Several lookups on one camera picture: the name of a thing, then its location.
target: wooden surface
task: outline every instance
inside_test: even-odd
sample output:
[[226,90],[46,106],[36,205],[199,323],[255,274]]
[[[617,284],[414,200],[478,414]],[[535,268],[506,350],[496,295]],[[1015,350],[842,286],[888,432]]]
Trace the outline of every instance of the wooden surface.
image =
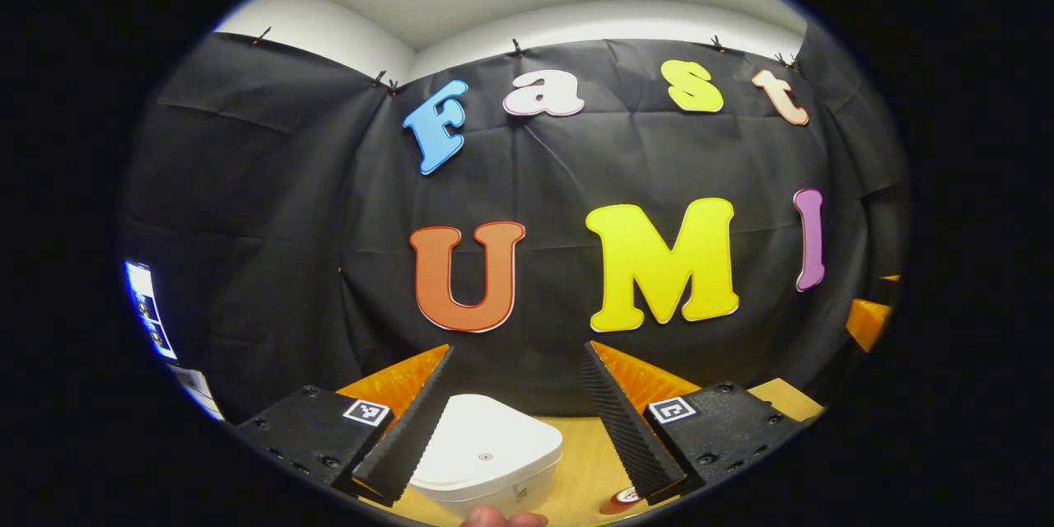
[[[805,394],[782,379],[773,379],[749,389],[755,396],[770,402],[773,407],[796,421],[804,421],[823,409]],[[539,417],[564,435],[564,456],[557,464],[553,489],[549,497],[531,512],[549,518],[552,527],[596,527],[609,525],[651,508],[669,504],[677,497],[658,505],[647,502],[630,506],[620,514],[601,514],[600,508],[618,490],[632,484],[619,461],[614,445],[604,431],[599,417]],[[438,505],[407,487],[403,497],[391,509],[374,505],[436,527],[458,527],[464,518],[448,514]]]

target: black backdrop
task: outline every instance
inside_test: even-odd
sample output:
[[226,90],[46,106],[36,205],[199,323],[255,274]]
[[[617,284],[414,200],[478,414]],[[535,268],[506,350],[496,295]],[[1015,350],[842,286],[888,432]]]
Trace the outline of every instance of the black backdrop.
[[[27,453],[13,470],[16,520],[349,521],[182,395],[121,287],[113,212],[129,130],[151,85],[237,1],[11,0],[23,43],[12,57],[23,182],[11,197],[31,215],[14,254],[26,309],[11,332],[21,377],[11,419]],[[877,74],[903,130],[914,180],[904,298],[823,419],[720,496],[657,523],[887,525],[911,512],[938,525],[1037,524],[1032,373],[1050,338],[1022,301],[1036,202],[1020,189],[1041,178],[1020,108],[1031,65],[1007,50],[1039,55],[1045,13],[1031,0],[801,1]]]
[[[818,25],[806,38],[790,70],[699,43],[596,40],[452,66],[391,96],[309,52],[214,33],[147,111],[126,253],[151,267],[180,363],[206,374],[233,422],[300,385],[338,389],[447,343],[470,377],[463,389],[534,414],[593,413],[578,370],[589,339],[701,385],[783,377],[822,399],[842,377],[821,370],[857,348],[850,301],[902,272],[906,168],[873,84]],[[720,113],[679,110],[659,73],[666,59],[706,66]],[[786,122],[752,83],[764,69],[792,85],[808,124]],[[584,111],[506,114],[511,81],[535,70],[574,74]],[[425,177],[402,122],[450,80],[469,87],[458,98],[465,147]],[[826,276],[799,293],[792,197],[807,187],[824,197]],[[635,331],[592,332],[603,266],[585,216],[637,204],[672,246],[700,198],[735,209],[739,310],[666,325],[646,314]],[[416,306],[410,234],[462,231],[451,292],[474,304],[484,261],[471,234],[492,220],[527,228],[511,316],[483,334],[436,328]]]

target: white plastic container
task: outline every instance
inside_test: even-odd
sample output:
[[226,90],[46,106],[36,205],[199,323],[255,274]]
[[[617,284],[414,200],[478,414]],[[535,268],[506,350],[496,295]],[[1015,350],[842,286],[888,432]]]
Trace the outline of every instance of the white plastic container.
[[477,504],[509,516],[549,496],[564,442],[559,430],[483,395],[454,395],[410,487],[465,519]]

